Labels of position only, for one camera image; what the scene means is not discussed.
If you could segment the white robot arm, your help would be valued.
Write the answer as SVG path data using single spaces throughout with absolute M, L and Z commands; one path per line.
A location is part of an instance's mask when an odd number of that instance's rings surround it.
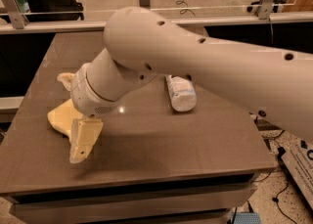
M 109 18 L 105 47 L 75 74 L 61 74 L 70 92 L 61 108 L 69 159 L 88 158 L 103 117 L 127 93 L 159 74 L 188 78 L 306 141 L 313 139 L 313 55 L 204 37 L 144 8 Z

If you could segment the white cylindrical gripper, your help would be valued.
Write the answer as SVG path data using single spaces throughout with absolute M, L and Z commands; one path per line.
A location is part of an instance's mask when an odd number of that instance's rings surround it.
M 95 117 L 105 117 L 119 105 L 119 101 L 103 99 L 92 89 L 87 79 L 88 66 L 89 64 L 84 64 L 76 74 L 63 72 L 57 76 L 57 80 L 70 91 L 74 107 L 88 116 L 72 122 L 69 137 L 70 163 L 80 163 L 91 153 L 103 129 L 103 122 Z

